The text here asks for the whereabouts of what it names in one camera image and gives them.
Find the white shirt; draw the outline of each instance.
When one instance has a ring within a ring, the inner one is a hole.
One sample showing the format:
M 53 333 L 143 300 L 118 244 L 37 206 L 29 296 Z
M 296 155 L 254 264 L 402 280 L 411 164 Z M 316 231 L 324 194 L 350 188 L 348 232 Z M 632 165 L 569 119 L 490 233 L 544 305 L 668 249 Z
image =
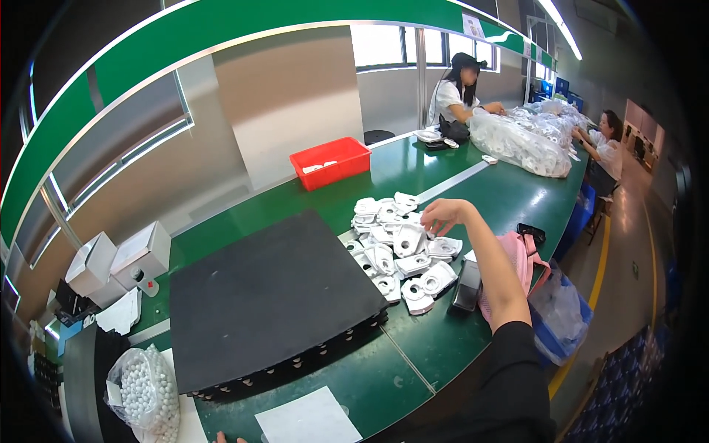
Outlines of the white shirt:
M 588 136 L 596 145 L 596 152 L 601 156 L 598 164 L 616 181 L 620 180 L 623 173 L 623 153 L 620 151 L 620 143 L 609 140 L 597 130 L 590 130 Z
M 437 125 L 439 115 L 443 115 L 443 118 L 447 121 L 454 121 L 455 116 L 448 106 L 460 105 L 467 111 L 479 104 L 480 100 L 474 97 L 473 106 L 466 105 L 460 98 L 460 93 L 458 92 L 458 88 L 455 87 L 455 82 L 441 80 L 433 89 L 431 104 L 428 106 L 428 125 Z

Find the white plastic dish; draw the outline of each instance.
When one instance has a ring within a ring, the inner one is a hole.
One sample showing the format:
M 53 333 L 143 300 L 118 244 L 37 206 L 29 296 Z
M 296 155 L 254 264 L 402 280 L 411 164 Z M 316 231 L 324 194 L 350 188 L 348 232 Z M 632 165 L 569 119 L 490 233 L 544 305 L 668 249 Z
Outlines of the white plastic dish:
M 443 139 L 438 131 L 430 129 L 415 130 L 413 134 L 424 143 L 437 142 Z

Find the bag of white balls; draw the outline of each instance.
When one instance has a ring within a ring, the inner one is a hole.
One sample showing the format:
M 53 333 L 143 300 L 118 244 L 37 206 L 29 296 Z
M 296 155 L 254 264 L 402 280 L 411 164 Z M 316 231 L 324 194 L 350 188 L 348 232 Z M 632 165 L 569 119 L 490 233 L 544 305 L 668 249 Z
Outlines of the bag of white balls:
M 160 351 L 131 348 L 108 372 L 120 387 L 122 405 L 108 404 L 141 443 L 175 443 L 179 430 L 177 383 Z

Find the black bag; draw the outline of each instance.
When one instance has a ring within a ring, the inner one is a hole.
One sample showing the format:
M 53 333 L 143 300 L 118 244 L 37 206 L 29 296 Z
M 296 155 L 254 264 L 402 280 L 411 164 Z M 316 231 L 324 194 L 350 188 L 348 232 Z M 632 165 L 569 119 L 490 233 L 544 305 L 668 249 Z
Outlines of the black bag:
M 466 140 L 468 140 L 468 137 L 470 136 L 470 131 L 468 131 L 468 127 L 465 126 L 463 123 L 460 123 L 458 120 L 453 120 L 452 122 L 449 122 L 445 118 L 443 118 L 441 114 L 438 114 L 438 123 L 440 123 L 438 132 L 440 132 L 443 137 L 452 139 L 459 145 L 465 143 Z

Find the black shirt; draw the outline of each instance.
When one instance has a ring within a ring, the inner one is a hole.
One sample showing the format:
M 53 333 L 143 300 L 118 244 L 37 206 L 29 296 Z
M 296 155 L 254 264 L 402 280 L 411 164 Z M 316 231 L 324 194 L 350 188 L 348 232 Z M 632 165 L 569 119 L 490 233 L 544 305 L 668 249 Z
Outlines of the black shirt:
M 480 390 L 463 409 L 406 443 L 553 442 L 549 391 L 535 350 L 534 331 L 524 322 L 500 326 L 492 337 Z

